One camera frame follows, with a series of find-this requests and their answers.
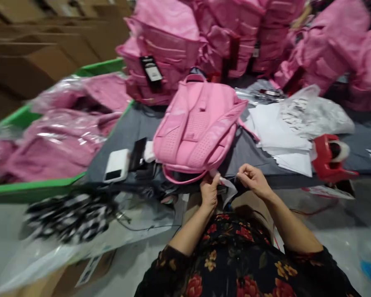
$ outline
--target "woman's right hand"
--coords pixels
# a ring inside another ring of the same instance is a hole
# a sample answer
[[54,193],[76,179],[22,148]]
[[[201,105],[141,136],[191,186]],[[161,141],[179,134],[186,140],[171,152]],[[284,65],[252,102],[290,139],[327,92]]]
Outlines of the woman's right hand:
[[250,188],[259,198],[263,200],[270,199],[275,195],[271,187],[268,185],[264,174],[258,168],[255,168],[249,164],[243,164],[239,168],[237,177],[245,187]]

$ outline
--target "woman's hand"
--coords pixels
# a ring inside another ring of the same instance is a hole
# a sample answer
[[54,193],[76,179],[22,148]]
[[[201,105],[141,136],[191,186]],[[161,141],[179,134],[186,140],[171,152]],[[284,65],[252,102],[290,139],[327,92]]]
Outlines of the woman's hand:
[[212,214],[217,206],[217,186],[220,181],[220,173],[212,179],[207,173],[200,185],[202,193],[201,209],[206,210],[207,213]]
[[261,199],[267,200],[275,195],[264,174],[258,168],[243,164],[237,176],[245,187],[250,188]]

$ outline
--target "sleeve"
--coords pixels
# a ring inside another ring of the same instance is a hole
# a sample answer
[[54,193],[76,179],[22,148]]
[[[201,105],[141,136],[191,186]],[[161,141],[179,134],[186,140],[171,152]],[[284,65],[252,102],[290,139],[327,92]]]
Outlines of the sleeve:
[[326,247],[317,253],[293,252],[286,247],[284,250],[286,256],[297,264],[298,269],[326,292],[332,293],[333,296],[361,297]]
[[135,297],[172,296],[184,280],[190,258],[167,245],[153,261],[138,285]]

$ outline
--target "white power bank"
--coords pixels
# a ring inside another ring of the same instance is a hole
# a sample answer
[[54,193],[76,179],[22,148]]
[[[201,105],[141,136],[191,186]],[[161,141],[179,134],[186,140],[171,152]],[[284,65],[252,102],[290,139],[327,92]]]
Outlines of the white power bank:
[[108,157],[104,183],[120,182],[127,178],[131,152],[129,149],[114,151]]

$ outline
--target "woman's left hand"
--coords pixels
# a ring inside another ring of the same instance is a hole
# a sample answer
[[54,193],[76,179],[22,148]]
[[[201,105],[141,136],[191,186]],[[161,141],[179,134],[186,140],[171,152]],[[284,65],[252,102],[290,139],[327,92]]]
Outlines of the woman's left hand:
[[207,173],[200,185],[202,193],[201,209],[206,210],[208,213],[213,213],[217,206],[217,186],[219,182],[220,173],[217,173],[213,179]]

